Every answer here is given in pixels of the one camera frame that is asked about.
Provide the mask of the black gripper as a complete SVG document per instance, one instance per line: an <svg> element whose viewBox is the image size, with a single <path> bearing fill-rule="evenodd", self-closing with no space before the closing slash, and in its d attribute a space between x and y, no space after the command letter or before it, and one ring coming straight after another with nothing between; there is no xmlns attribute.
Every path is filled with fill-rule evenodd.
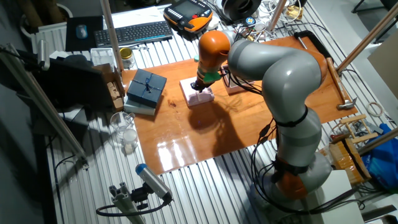
<svg viewBox="0 0 398 224"><path fill-rule="evenodd" d="M190 86L199 93L203 93L204 89L208 87L206 83L204 83L202 80L196 79L194 82L190 84Z"/></svg>

